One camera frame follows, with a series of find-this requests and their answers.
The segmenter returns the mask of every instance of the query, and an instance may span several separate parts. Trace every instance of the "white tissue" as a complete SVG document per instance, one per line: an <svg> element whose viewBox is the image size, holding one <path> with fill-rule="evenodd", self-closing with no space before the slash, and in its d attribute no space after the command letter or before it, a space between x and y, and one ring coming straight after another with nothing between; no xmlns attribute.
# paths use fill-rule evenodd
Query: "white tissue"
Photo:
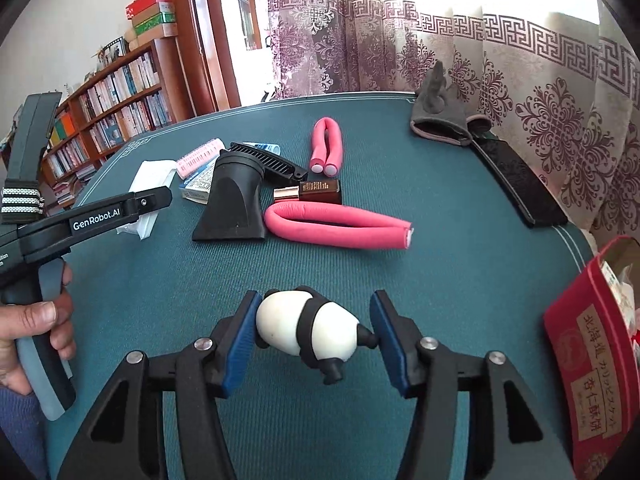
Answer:
<svg viewBox="0 0 640 480"><path fill-rule="evenodd" d="M129 191L146 191L159 186L171 186L177 165L174 160L145 160L129 187ZM148 238L154 228L158 211L142 215L137 222L116 228L117 233L132 233L141 240Z"/></svg>

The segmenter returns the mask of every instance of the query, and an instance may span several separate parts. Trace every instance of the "hand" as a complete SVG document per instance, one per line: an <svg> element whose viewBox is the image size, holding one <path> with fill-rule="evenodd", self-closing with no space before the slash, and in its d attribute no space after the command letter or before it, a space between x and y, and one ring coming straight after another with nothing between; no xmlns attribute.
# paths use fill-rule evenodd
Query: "hand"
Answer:
<svg viewBox="0 0 640 480"><path fill-rule="evenodd" d="M71 268L65 266L62 284L71 282ZM43 301L30 305L0 306L0 384L21 395L29 395L31 385L18 361L15 339L44 334L51 330L51 346L60 358L71 359L76 354L74 327L71 313L74 310L71 296L62 289L53 302Z"/></svg>

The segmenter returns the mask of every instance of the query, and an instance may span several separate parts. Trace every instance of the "wooden door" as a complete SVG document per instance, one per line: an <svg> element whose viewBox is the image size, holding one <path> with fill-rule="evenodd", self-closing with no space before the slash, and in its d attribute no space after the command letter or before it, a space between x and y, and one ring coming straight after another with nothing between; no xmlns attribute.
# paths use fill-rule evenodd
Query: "wooden door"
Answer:
<svg viewBox="0 0 640 480"><path fill-rule="evenodd" d="M178 45L196 114L239 107L220 0L174 0L174 5Z"/></svg>

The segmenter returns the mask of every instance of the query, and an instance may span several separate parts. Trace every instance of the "black comb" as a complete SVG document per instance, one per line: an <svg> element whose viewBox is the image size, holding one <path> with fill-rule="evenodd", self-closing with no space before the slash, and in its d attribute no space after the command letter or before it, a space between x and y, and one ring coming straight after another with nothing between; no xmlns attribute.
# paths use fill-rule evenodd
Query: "black comb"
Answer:
<svg viewBox="0 0 640 480"><path fill-rule="evenodd" d="M305 168L300 168L290 160L254 146L232 142L230 152L253 155L264 166L264 179L273 187L297 186L309 176Z"/></svg>

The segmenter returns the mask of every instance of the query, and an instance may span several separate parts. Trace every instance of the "window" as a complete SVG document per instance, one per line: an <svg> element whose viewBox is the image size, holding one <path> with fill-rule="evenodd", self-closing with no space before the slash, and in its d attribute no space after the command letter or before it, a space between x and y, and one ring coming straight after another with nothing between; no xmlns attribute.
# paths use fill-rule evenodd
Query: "window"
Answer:
<svg viewBox="0 0 640 480"><path fill-rule="evenodd" d="M258 19L255 12L255 0L238 0L240 7L240 17L242 19L242 33L244 34L244 45L247 50L261 48L260 31L258 30Z"/></svg>

